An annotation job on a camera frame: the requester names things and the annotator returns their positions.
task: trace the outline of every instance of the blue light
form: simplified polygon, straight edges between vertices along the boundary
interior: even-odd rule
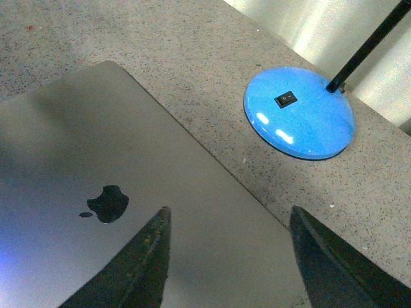
[[[257,74],[244,95],[245,113],[260,136],[291,156],[309,160],[334,157],[351,142],[354,116],[344,95],[329,93],[325,77],[296,67]],[[280,108],[275,98],[292,91],[295,103]]]

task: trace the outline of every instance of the black object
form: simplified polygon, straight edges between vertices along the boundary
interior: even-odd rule
[[[170,260],[171,210],[163,207],[60,308],[159,308]]]
[[[92,213],[90,213],[90,212],[82,212],[82,213],[79,214],[79,216],[80,216],[81,218],[90,218],[90,217],[92,216]]]
[[[293,207],[290,228],[313,308],[411,307],[411,289],[304,209]]]
[[[275,98],[275,101],[277,102],[280,108],[284,108],[289,104],[295,103],[297,100],[298,99],[294,96],[293,92],[291,91],[288,91],[287,93],[280,95],[278,98]]]
[[[410,10],[411,0],[402,0],[328,84],[327,91],[334,93]]]
[[[120,187],[109,185],[103,187],[98,198],[88,199],[87,206],[97,213],[97,218],[102,223],[112,223],[124,214],[128,201],[128,196],[121,192]]]

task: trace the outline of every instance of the lamp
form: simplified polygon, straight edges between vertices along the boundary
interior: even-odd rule
[[[255,75],[244,95],[255,131],[297,158],[322,160],[342,152],[354,137],[355,122],[341,86],[410,9],[411,0],[402,0],[331,81],[298,67]]]

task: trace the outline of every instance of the laptop lid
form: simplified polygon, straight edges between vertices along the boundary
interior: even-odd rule
[[[287,307],[304,289],[289,232],[114,62],[1,103],[0,162],[2,308],[58,307],[164,206],[162,307]],[[87,200],[108,185],[129,201],[102,223]]]

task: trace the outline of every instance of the power switch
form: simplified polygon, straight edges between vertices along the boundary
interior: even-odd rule
[[[275,101],[280,108],[287,107],[289,104],[295,103],[298,99],[294,96],[293,92],[288,91],[280,95],[278,98],[275,98]]]

